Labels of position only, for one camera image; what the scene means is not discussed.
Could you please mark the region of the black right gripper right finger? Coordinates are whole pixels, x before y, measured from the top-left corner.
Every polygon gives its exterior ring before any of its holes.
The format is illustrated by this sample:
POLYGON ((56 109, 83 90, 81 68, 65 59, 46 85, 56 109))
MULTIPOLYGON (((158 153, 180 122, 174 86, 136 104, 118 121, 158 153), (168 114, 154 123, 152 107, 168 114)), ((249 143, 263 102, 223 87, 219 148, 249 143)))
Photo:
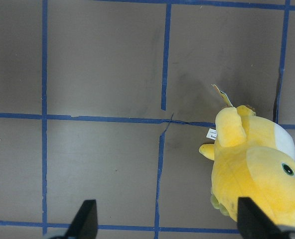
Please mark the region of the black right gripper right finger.
POLYGON ((283 239, 282 231, 249 197, 238 199, 237 228, 243 239, 283 239))

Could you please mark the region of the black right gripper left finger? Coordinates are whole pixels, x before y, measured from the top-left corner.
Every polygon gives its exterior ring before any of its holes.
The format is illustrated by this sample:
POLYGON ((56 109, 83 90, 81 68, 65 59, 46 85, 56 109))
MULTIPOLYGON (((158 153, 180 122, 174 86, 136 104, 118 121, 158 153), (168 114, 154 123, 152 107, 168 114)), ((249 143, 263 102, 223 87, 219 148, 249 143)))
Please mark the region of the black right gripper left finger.
POLYGON ((65 239, 95 239, 98 233, 98 216, 96 200, 85 200, 70 227, 65 239))

